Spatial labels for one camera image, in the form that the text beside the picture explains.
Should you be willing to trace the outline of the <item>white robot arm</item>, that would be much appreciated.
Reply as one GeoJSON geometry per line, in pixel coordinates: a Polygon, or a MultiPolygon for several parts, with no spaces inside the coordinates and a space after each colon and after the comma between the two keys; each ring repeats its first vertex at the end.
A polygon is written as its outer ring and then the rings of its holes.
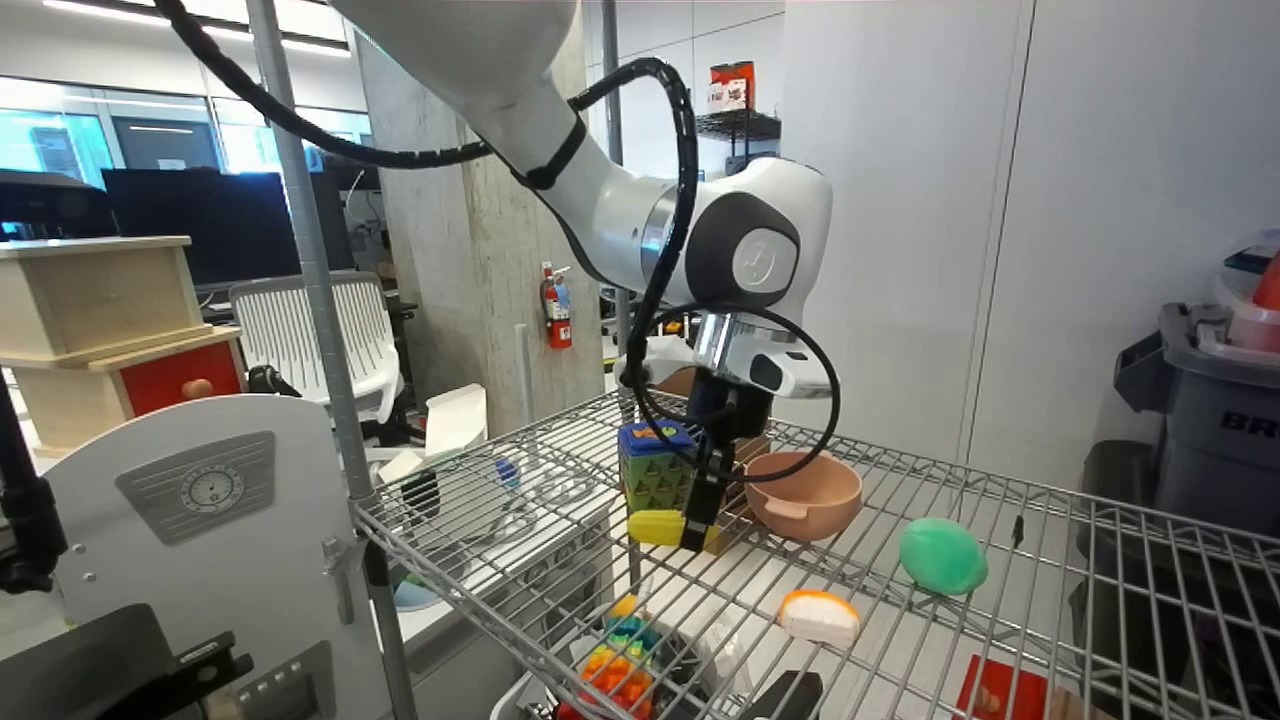
{"type": "Polygon", "coordinates": [[[576,263],[635,295],[642,323],[700,322],[693,409],[651,402],[646,341],[629,341],[623,389],[655,442],[693,430],[693,468],[667,533],[675,550],[718,539],[731,444],[761,433],[778,398],[836,402],[827,351],[799,328],[817,284],[832,188],[795,160],[762,157],[736,178],[700,172],[696,112],[678,73],[641,55],[606,79],[655,79],[667,97],[675,172],[635,178],[589,133],[584,105],[557,87],[576,0],[331,0],[335,12],[437,94],[568,236],[576,263]]]}

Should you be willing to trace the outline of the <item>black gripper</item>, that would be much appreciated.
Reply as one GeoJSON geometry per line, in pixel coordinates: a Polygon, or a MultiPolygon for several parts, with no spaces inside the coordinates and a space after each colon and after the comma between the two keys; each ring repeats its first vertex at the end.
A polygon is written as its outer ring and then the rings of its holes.
{"type": "Polygon", "coordinates": [[[687,433],[696,435],[696,486],[682,503],[678,543],[707,551],[718,533],[718,503],[731,473],[762,447],[772,398],[711,374],[700,374],[687,393],[687,433]]]}

